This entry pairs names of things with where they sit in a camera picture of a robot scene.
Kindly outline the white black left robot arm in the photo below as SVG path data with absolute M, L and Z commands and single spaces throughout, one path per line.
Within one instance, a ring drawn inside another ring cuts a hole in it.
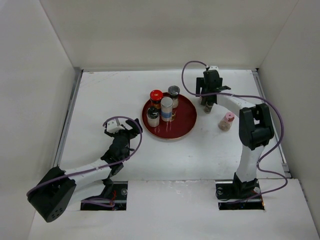
M 41 181 L 26 194 L 28 202 L 47 222 L 57 220 L 68 206 L 76 202 L 82 205 L 113 209 L 116 205 L 116 191 L 112 177 L 124 167 L 124 162 L 136 153 L 131 140 L 141 137 L 143 130 L 139 120 L 120 116 L 103 123 L 104 133 L 112 138 L 108 150 L 99 159 L 78 168 L 63 170 L 51 168 Z

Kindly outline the white cap spice bottle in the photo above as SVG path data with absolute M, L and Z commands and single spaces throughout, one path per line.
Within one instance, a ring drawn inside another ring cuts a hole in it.
M 155 128 L 160 124 L 160 113 L 158 109 L 151 106 L 147 109 L 147 123 L 150 127 Z

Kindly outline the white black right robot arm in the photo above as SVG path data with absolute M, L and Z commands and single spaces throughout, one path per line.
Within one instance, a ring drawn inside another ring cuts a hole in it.
M 217 198 L 220 200 L 245 199 L 253 195 L 257 188 L 257 162 L 265 146 L 274 137 L 270 109 L 267 104 L 254 104 L 241 97 L 222 94 L 230 90 L 223 86 L 223 79 L 217 70 L 206 69 L 203 77 L 196 79 L 195 93 L 201 97 L 201 105 L 210 111 L 214 104 L 220 105 L 235 114 L 239 120 L 238 134 L 242 143 L 239 166 L 232 183 L 216 185 Z

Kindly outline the black cap pepper bottle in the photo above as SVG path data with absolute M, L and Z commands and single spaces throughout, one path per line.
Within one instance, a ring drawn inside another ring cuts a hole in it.
M 167 90 L 169 97 L 173 101 L 172 108 L 175 109 L 179 105 L 179 95 L 180 95 L 180 88 L 176 85 L 172 85 Z

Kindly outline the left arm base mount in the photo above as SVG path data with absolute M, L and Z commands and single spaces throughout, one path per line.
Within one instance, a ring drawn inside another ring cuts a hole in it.
M 81 211 L 125 211 L 127 209 L 128 182 L 112 181 L 110 178 L 103 181 L 104 189 L 99 195 L 86 200 L 94 203 L 80 204 Z

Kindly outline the small black cap bottle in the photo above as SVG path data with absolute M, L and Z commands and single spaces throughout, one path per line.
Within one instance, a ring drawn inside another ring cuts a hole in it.
M 212 108 L 213 108 L 213 105 L 214 105 L 214 103 L 213 102 L 206 102 L 205 103 L 205 106 L 204 106 L 204 112 L 206 113 L 206 114 L 209 114 L 211 111 L 212 111 Z

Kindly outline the red lid chili sauce jar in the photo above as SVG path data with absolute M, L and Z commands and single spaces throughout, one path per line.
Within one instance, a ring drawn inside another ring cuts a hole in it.
M 151 106 L 155 107 L 158 110 L 161 108 L 162 98 L 163 98 L 163 92 L 159 89 L 152 90 L 149 94 Z

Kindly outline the pink cap spice bottle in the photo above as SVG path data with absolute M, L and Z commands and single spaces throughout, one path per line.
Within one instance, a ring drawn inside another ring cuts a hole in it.
M 227 112 L 218 124 L 219 129 L 222 131 L 230 130 L 234 119 L 235 115 L 232 112 Z

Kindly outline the silver cap blue band bottle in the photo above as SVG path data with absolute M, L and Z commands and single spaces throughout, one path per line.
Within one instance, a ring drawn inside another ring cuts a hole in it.
M 172 120 L 173 100 L 170 97 L 163 97 L 160 104 L 161 119 L 165 122 L 170 122 Z

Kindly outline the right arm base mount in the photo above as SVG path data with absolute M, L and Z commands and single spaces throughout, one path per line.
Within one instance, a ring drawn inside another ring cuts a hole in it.
M 261 192 L 259 181 L 256 178 L 250 182 L 240 182 L 235 179 L 233 181 L 217 181 L 215 186 L 215 196 L 221 211 L 263 211 L 265 209 L 262 197 L 255 196 Z

